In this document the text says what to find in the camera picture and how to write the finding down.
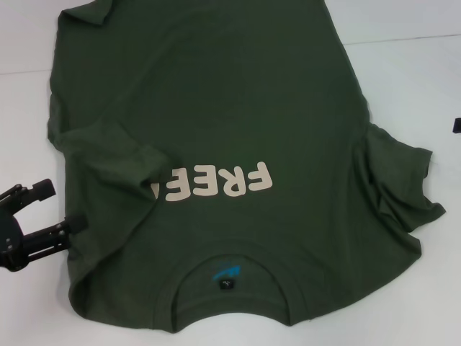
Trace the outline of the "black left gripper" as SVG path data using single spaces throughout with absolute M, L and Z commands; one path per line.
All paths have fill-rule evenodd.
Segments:
M 66 217 L 64 221 L 24 236 L 14 217 L 28 205 L 56 195 L 50 179 L 44 179 L 31 189 L 17 184 L 1 194 L 1 266 L 7 270 L 22 270 L 26 260 L 33 262 L 71 247 L 69 236 L 88 227 L 84 215 Z

